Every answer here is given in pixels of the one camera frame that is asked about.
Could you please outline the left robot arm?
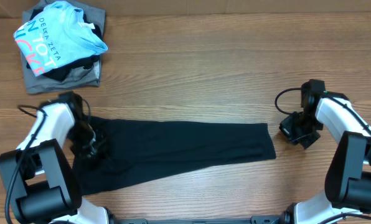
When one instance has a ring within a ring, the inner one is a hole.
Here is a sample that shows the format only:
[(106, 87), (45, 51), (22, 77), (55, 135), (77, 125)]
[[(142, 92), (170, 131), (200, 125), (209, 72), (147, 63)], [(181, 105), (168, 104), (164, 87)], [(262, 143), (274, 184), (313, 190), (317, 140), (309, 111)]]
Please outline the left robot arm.
[(100, 159), (106, 136), (94, 130), (80, 95), (68, 91), (36, 106), (35, 123), (20, 145), (0, 155), (6, 189), (5, 219), (19, 223), (116, 223), (115, 216), (82, 197), (62, 147), (71, 140), (78, 159)]

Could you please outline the black t-shirt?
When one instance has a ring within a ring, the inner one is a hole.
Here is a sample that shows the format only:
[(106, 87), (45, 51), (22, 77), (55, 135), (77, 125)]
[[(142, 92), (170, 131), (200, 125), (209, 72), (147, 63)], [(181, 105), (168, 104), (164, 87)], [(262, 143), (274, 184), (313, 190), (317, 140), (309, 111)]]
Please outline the black t-shirt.
[(93, 117), (105, 151), (76, 157), (73, 173), (83, 195), (118, 190), (212, 166), (275, 159), (266, 123), (132, 121)]

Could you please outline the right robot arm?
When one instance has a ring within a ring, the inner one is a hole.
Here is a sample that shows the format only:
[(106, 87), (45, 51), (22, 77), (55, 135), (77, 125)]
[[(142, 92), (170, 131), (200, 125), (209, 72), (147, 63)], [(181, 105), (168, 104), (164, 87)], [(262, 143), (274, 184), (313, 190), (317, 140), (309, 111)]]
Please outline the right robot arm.
[(327, 91), (322, 80), (298, 89), (301, 112), (288, 113), (279, 130), (293, 145), (307, 149), (327, 128), (337, 149), (326, 174), (324, 190), (291, 204), (277, 223), (337, 223), (347, 217), (371, 220), (371, 126), (353, 109), (348, 97)]

